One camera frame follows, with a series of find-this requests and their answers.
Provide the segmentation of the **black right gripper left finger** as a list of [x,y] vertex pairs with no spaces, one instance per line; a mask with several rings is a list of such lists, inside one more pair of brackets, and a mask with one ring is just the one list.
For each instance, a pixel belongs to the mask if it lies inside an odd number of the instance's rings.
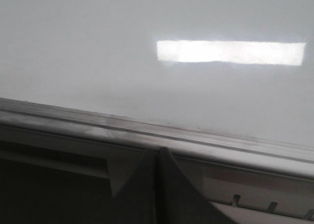
[[145,150],[132,176],[100,211],[99,224],[152,224],[154,222],[155,157]]

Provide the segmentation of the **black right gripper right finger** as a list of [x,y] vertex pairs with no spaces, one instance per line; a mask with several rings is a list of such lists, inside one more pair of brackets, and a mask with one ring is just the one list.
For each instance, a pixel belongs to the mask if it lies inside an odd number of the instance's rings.
[[168,148],[159,150],[156,171],[158,224],[234,224],[191,184]]

